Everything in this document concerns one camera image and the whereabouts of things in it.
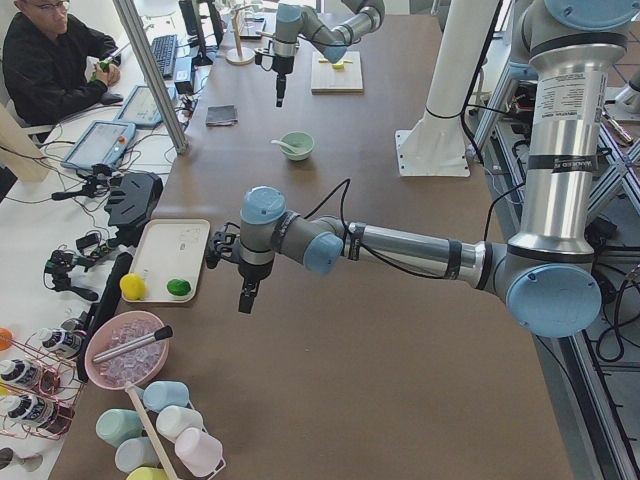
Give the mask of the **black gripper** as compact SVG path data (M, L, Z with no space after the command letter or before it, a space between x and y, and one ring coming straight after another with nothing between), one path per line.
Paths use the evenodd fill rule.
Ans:
M259 292L259 284L272 271L273 252L239 252L238 271L243 278L238 311L250 313Z
M294 56L274 55L272 70L276 72L276 107L281 108L286 92L286 76L293 72Z

